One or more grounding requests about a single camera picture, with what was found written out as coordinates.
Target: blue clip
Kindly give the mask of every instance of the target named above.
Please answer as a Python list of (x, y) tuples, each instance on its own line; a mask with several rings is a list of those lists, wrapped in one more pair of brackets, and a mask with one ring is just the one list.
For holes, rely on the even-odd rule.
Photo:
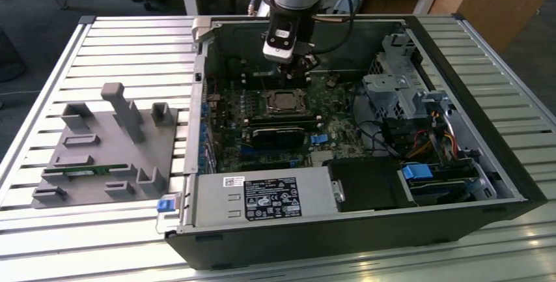
[(157, 212), (175, 212), (176, 211), (176, 200), (175, 199), (159, 199), (156, 205)]
[(208, 104), (203, 103), (201, 104), (201, 117), (207, 117), (207, 113), (208, 113)]
[(324, 142), (328, 142), (328, 134), (311, 136), (311, 144), (321, 144)]
[(403, 169), (403, 176), (405, 180), (409, 179), (429, 179), (432, 178), (431, 168), (425, 163), (413, 163), (407, 165)]

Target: power supply label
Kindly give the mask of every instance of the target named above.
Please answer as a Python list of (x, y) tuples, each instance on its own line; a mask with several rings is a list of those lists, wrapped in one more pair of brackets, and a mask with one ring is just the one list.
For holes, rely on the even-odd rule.
[(245, 181), (243, 190), (248, 221), (301, 216), (296, 178)]

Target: slotted metal platform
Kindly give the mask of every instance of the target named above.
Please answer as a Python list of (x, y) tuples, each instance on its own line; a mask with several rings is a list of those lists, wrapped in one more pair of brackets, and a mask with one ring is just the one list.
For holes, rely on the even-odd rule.
[[(64, 104), (92, 111), (105, 82), (125, 85), (139, 109), (180, 109), (171, 191), (183, 184), (193, 79), (191, 17), (96, 18), (79, 25), (0, 165), (1, 281), (535, 281), (556, 278), (555, 117), (465, 21), (420, 17), (549, 202), (459, 242), (200, 272), (156, 232), (156, 201), (31, 209), (64, 122)], [(435, 70), (425, 66), (440, 89)], [(161, 227), (177, 223), (161, 221)]]

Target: floor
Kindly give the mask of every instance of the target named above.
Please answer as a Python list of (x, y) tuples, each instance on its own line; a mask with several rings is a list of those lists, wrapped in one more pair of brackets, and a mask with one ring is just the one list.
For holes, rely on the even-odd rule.
[[(79, 18), (83, 15), (183, 14), (181, 5), (172, 1), (152, 4), (155, 11), (147, 11), (144, 4), (132, 0), (68, 0), (69, 8), (61, 10), (55, 0), (0, 0), (0, 27), (28, 67), (24, 75), (0, 83), (0, 102), (4, 103), (0, 109), (0, 159), (33, 105), (37, 95), (33, 91), (41, 90)], [(556, 113), (556, 36), (547, 35), (551, 33), (556, 33), (556, 0), (545, 1), (503, 58)]]

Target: green circuit board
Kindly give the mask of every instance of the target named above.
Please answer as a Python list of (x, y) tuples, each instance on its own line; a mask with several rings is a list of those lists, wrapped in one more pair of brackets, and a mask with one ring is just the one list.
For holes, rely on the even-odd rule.
[[(215, 150), (216, 167), (220, 173), (239, 171), (312, 167), (312, 155), (316, 152), (332, 158), (351, 158), (365, 155), (365, 147), (357, 135), (349, 111), (351, 84), (339, 83), (327, 86), (329, 75), (311, 74), (312, 83), (304, 93), (305, 109), (321, 118), (317, 131), (307, 132), (303, 145), (288, 150), (256, 150), (245, 143), (245, 128), (241, 121), (245, 116), (260, 116), (268, 113), (265, 91), (245, 91), (239, 84), (231, 83), (221, 92), (220, 103), (215, 109)], [(327, 142), (311, 143), (311, 136), (328, 136)]]

